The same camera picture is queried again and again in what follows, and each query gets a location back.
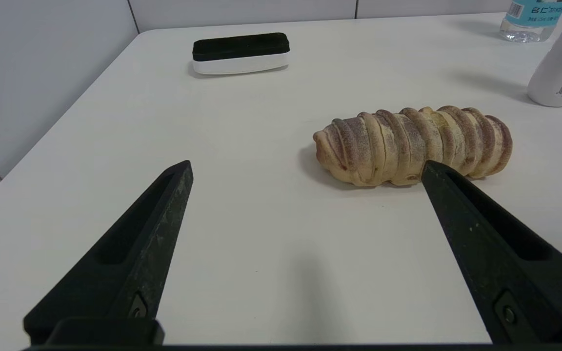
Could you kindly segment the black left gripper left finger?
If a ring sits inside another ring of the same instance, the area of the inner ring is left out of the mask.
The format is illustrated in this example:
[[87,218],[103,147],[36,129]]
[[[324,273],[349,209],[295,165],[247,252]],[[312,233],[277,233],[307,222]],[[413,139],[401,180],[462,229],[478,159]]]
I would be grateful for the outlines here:
[[165,169],[25,316],[33,345],[160,345],[156,320],[194,176]]

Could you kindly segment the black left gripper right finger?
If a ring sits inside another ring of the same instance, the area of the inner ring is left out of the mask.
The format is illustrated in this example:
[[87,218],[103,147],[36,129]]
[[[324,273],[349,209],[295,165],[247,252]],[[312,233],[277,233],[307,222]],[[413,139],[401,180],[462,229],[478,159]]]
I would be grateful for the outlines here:
[[421,181],[493,344],[562,344],[562,253],[451,167]]

